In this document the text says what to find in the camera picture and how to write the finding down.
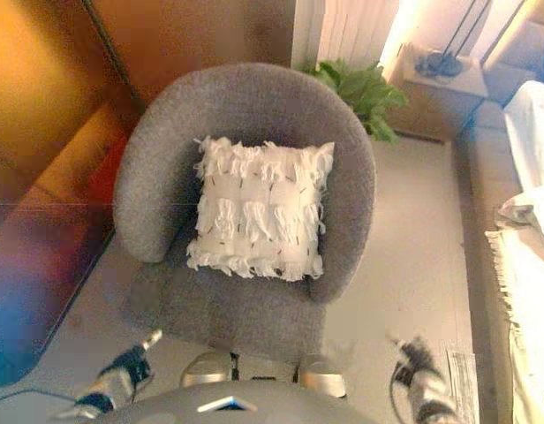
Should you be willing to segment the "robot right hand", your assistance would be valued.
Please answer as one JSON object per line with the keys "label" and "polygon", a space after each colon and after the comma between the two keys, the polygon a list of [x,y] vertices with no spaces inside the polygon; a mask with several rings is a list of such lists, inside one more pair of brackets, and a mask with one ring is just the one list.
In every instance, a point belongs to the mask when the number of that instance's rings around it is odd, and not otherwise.
{"label": "robot right hand", "polygon": [[435,365],[433,354],[422,337],[416,336],[413,339],[405,340],[389,336],[389,341],[406,357],[406,367],[411,375],[421,371],[427,371],[435,375],[441,374]]}

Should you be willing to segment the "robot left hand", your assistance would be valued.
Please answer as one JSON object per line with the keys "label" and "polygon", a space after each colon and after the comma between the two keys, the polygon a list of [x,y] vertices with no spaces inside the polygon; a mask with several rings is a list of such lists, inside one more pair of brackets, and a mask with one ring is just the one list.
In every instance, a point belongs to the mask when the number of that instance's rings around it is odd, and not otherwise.
{"label": "robot left hand", "polygon": [[130,349],[118,355],[104,368],[99,376],[115,370],[123,370],[130,377],[134,389],[151,376],[151,368],[147,361],[147,352],[162,338],[162,330],[157,329],[144,340],[134,344]]}

